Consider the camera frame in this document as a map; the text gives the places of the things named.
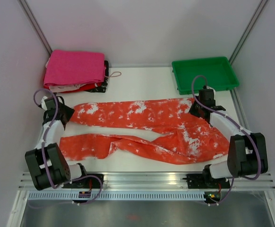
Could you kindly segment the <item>orange white tie-dye trousers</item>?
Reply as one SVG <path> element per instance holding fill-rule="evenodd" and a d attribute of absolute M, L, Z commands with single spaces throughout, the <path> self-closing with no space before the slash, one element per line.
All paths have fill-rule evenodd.
<path fill-rule="evenodd" d="M 225 136 L 204 119 L 189 113 L 193 98 L 85 103 L 74 107 L 71 122 L 105 128 L 138 129 L 159 133 L 155 140 L 116 134 L 63 137 L 60 149 L 67 159 L 107 158 L 116 150 L 175 165 L 209 161 L 228 154 Z"/>

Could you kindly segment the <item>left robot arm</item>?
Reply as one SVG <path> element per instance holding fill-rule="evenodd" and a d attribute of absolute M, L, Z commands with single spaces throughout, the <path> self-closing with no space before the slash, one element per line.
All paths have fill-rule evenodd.
<path fill-rule="evenodd" d="M 44 96 L 39 105 L 45 110 L 41 138 L 35 148 L 25 153 L 26 164 L 37 190 L 57 188 L 70 181 L 86 187 L 89 176 L 81 163 L 69 165 L 60 149 L 60 140 L 74 113 L 59 96 Z"/>

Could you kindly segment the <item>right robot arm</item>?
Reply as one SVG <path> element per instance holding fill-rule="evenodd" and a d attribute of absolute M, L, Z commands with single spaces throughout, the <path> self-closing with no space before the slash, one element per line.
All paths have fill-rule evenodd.
<path fill-rule="evenodd" d="M 225 108 L 216 105 L 212 88 L 204 86 L 194 98 L 189 113 L 218 129 L 229 141 L 227 160 L 205 166 L 202 183 L 206 187 L 213 187 L 222 178 L 244 177 L 256 180 L 266 173 L 268 160 L 265 136 L 252 133 L 229 117 Z"/>

